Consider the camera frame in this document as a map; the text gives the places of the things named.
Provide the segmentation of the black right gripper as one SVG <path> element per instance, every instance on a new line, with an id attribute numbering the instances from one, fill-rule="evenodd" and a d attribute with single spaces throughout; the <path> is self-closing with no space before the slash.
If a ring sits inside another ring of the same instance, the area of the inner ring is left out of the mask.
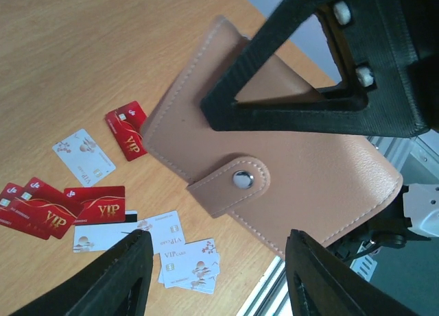
<path id="1" fill-rule="evenodd" d="M 216 131 L 438 129 L 438 0 L 281 0 L 200 108 Z"/>

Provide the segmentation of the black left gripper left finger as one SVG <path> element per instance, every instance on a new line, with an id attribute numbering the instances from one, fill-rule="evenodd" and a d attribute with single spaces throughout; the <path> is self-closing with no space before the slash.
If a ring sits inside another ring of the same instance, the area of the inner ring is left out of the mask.
<path id="1" fill-rule="evenodd" d="M 134 230 L 13 315 L 144 315 L 152 269 L 151 234 Z"/>

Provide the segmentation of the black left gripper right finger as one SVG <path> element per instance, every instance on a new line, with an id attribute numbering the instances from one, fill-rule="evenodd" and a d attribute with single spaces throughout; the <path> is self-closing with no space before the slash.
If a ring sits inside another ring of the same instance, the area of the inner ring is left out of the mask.
<path id="1" fill-rule="evenodd" d="M 294 315 L 415 315 L 302 230 L 287 239 L 285 271 Z"/>

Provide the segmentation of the pink leather card holder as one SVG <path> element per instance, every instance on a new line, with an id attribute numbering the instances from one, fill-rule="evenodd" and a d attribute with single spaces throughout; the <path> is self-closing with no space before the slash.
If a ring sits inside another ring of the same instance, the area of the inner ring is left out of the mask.
<path id="1" fill-rule="evenodd" d="M 230 21 L 215 18 L 142 125 L 143 145 L 187 183 L 210 216 L 230 215 L 247 229 L 240 216 L 263 228 L 279 216 L 281 228 L 291 225 L 327 246 L 322 239 L 330 230 L 377 202 L 396 180 L 389 206 L 401 174 L 355 164 L 352 135 L 212 130 L 200 101 L 247 43 Z"/>

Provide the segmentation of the white card under arm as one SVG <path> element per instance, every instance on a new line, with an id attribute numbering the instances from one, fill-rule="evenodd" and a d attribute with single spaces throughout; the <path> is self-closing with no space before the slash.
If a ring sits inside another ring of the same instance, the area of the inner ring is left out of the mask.
<path id="1" fill-rule="evenodd" d="M 137 228 L 151 234 L 154 254 L 186 243 L 176 210 L 142 219 L 137 222 Z"/>

